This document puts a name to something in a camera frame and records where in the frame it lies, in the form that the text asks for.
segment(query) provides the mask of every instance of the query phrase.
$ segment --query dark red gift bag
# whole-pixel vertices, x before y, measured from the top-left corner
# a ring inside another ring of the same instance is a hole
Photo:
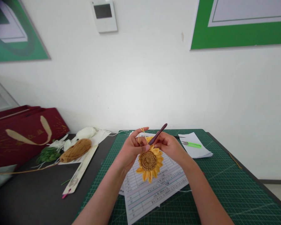
[[[0,112],[0,167],[18,168],[69,132],[56,108],[25,107]]]

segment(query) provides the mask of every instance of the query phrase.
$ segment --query green framed poster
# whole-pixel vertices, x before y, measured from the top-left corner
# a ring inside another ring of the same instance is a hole
[[[281,44],[281,0],[200,0],[190,50]]]
[[[20,0],[0,0],[0,62],[49,59]]]

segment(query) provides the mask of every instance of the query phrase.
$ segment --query purple crochet hook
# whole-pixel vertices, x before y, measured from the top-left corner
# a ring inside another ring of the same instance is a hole
[[[163,127],[160,129],[160,131],[157,132],[157,134],[152,138],[152,140],[149,142],[149,145],[153,144],[153,142],[156,140],[156,138],[158,137],[158,135],[165,129],[165,127],[168,124],[166,123],[165,125],[163,125]]]

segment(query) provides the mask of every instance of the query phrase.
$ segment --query wall-mounted device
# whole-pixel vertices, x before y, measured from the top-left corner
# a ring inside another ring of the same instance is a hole
[[[99,33],[118,31],[112,0],[92,0],[91,10]]]

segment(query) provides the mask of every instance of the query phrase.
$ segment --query bag handle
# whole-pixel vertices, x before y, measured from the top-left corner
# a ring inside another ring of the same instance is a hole
[[[16,139],[16,140],[18,140],[18,141],[22,141],[22,142],[24,142],[24,143],[26,143],[26,144],[31,144],[31,145],[45,145],[45,144],[47,144],[47,143],[51,140],[52,131],[51,131],[51,129],[50,129],[50,126],[49,126],[49,124],[48,124],[46,118],[43,117],[43,116],[41,116],[41,124],[42,124],[43,128],[45,129],[46,133],[48,134],[48,139],[47,139],[47,141],[44,142],[43,144],[36,144],[36,143],[34,143],[33,141],[27,139],[26,137],[20,135],[19,133],[15,132],[15,131],[13,131],[13,130],[6,129],[5,131],[6,131],[7,135],[10,136],[11,138]]]

